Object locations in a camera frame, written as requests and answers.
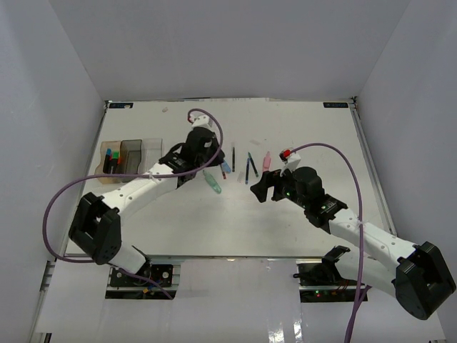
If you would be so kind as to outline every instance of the black pen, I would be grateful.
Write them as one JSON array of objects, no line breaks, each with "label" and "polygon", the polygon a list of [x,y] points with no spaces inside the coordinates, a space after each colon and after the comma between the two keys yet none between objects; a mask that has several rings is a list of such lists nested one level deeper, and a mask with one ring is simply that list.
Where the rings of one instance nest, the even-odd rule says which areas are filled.
[{"label": "black pen", "polygon": [[103,173],[109,173],[109,160],[111,158],[111,149],[106,150],[105,161],[103,162]]},{"label": "black pen", "polygon": [[245,183],[249,183],[249,158],[246,160],[246,180]]},{"label": "black pen", "polygon": [[235,146],[231,145],[231,171],[235,172]]}]

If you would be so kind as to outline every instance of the black label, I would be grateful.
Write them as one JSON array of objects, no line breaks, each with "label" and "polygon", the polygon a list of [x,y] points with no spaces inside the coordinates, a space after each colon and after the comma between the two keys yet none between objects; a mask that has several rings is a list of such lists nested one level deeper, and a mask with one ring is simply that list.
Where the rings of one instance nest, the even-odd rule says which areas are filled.
[{"label": "black label", "polygon": [[111,102],[109,104],[110,109],[131,109],[133,107],[133,102]]},{"label": "black label", "polygon": [[323,106],[326,109],[347,109],[349,105],[347,102],[324,102]]}]

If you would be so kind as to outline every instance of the pen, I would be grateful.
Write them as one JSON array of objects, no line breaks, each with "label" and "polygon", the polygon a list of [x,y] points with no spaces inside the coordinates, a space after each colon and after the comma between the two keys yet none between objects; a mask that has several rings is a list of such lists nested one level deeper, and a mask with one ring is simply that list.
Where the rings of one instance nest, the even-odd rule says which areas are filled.
[{"label": "pen", "polygon": [[267,172],[268,170],[270,170],[270,163],[271,163],[270,152],[267,151],[265,157],[263,158],[262,172]]},{"label": "pen", "polygon": [[118,157],[119,153],[117,151],[113,152],[113,156],[109,160],[109,174],[114,174],[116,172]]},{"label": "pen", "polygon": [[105,161],[103,162],[103,173],[108,174],[109,172],[109,160],[111,158],[111,149],[108,148],[105,154]]},{"label": "pen", "polygon": [[249,158],[246,160],[246,181],[245,183],[248,184],[249,182]]},{"label": "pen", "polygon": [[211,186],[211,188],[217,193],[220,194],[222,192],[221,186],[217,183],[217,181],[213,178],[209,171],[203,170],[203,175],[205,176],[206,183]]},{"label": "pen", "polygon": [[225,179],[227,179],[227,177],[226,177],[226,173],[225,173],[225,171],[224,171],[224,168],[222,168],[222,164],[221,164],[220,167],[221,167],[222,177],[223,177],[224,180],[225,180]]},{"label": "pen", "polygon": [[251,161],[252,169],[254,170],[254,174],[256,175],[256,177],[258,177],[257,168],[256,168],[256,165],[254,164],[254,161],[252,159],[252,156],[251,156],[250,152],[248,152],[248,156],[249,156],[249,161]]},{"label": "pen", "polygon": [[235,172],[235,146],[233,143],[231,146],[231,170],[233,173]]}]

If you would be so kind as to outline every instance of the red marker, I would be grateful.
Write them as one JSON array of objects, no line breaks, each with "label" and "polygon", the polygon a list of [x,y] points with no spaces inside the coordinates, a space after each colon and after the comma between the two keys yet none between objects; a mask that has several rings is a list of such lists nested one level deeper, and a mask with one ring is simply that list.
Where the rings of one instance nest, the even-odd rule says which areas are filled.
[{"label": "red marker", "polygon": [[222,164],[219,164],[219,166],[221,167],[222,177],[224,180],[227,179],[226,172],[224,171],[224,168],[222,168]]}]

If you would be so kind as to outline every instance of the green marker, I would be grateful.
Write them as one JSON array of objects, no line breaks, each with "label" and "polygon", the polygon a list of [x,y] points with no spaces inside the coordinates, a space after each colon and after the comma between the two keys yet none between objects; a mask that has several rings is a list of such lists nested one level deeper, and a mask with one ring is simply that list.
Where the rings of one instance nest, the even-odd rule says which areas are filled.
[{"label": "green marker", "polygon": [[222,188],[219,186],[214,177],[209,174],[209,171],[203,170],[203,175],[205,176],[206,183],[211,186],[211,188],[217,193],[222,193]]}]

